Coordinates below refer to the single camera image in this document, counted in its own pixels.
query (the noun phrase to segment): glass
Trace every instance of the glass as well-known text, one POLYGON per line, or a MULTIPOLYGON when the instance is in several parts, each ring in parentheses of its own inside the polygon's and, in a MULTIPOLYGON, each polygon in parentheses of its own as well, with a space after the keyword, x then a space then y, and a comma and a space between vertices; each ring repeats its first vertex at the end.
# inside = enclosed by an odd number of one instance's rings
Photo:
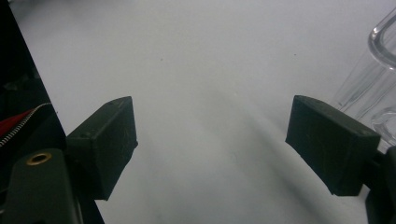
POLYGON ((381 134, 379 149, 396 146, 396 8, 369 34, 361 56, 331 105, 381 134))

